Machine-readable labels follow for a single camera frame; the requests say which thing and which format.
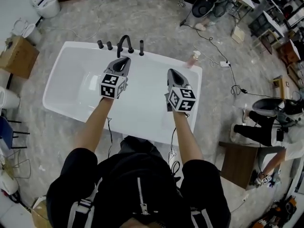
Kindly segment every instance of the white bathtub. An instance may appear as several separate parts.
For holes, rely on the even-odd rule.
[[[99,49],[95,43],[66,42],[54,63],[43,95],[45,108],[56,113],[86,122],[98,105],[99,80],[108,64],[117,59],[117,47]],[[109,113],[112,131],[161,143],[171,143],[174,120],[166,110],[164,94],[168,92],[167,72],[174,68],[181,72],[191,84],[197,98],[188,122],[193,131],[198,102],[202,69],[182,67],[184,62],[139,51],[133,54],[127,48],[122,56],[131,59],[128,87],[115,100]],[[174,136],[173,144],[177,145]]]

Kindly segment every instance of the tile floor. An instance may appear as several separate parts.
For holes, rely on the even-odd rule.
[[[21,195],[24,202],[31,205],[33,199],[46,194],[50,183],[59,176],[68,153],[73,148],[73,136],[83,123],[46,110],[42,105],[42,96],[52,66],[65,41],[85,41],[95,43],[102,39],[117,44],[121,36],[130,36],[133,47],[139,49],[139,41],[145,42],[145,51],[186,61],[192,54],[193,43],[201,38],[189,27],[179,27],[189,10],[177,6],[178,0],[74,0],[62,3],[60,13],[43,21],[39,29],[43,39],[38,45],[40,54],[28,80],[13,78],[11,89],[18,92],[21,103],[18,111],[9,115],[24,122],[16,126],[29,130],[26,139],[16,139],[16,145],[26,144],[20,159],[29,158],[31,177],[20,179]],[[242,88],[255,94],[273,94],[269,81],[279,75],[286,76],[285,66],[276,54],[260,54],[250,50],[252,38],[246,24],[240,27],[245,31],[243,44],[237,44],[231,37],[234,20],[226,15],[214,26],[201,34],[214,41],[221,42],[219,49],[228,58],[234,70],[235,79]],[[79,36],[68,30],[73,29]],[[223,57],[214,46],[206,41],[196,41],[197,47],[208,57],[219,62]],[[198,65],[203,68],[199,110],[194,135],[206,160],[221,168],[224,150],[218,147],[218,141],[228,141],[230,126],[241,119],[241,107],[251,105],[258,96],[232,95],[232,74],[229,68],[211,67],[210,61],[203,55]],[[113,133],[112,154],[119,150],[122,135]],[[97,149],[100,161],[107,156],[110,146],[110,134],[105,131],[102,144]],[[167,156],[169,146],[155,144],[163,156]],[[231,182],[222,179],[224,193],[230,210],[242,203],[249,194],[247,202],[232,213],[231,228],[247,227],[258,218],[274,199],[282,197],[289,184],[291,162],[282,165],[282,184],[275,189],[261,187],[245,192]],[[26,176],[27,164],[20,169]]]

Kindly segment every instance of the zipper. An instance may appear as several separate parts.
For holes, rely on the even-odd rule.
[[[142,186],[141,186],[140,177],[137,178],[137,185],[138,185],[139,199],[141,201],[142,215],[149,215],[147,204],[143,202],[143,194],[142,194]]]

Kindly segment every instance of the qr code cube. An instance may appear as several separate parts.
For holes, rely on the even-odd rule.
[[[113,75],[103,74],[101,77],[100,96],[117,99],[121,92],[125,89],[126,78]]]
[[[190,112],[196,102],[191,89],[172,87],[169,102],[176,112]]]

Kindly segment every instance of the white toilet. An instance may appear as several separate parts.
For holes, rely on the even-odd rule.
[[[22,18],[16,20],[12,33],[24,37],[33,45],[37,45],[42,37],[35,24],[29,24],[27,20]]]
[[[30,0],[30,3],[46,19],[56,16],[60,11],[58,0]]]

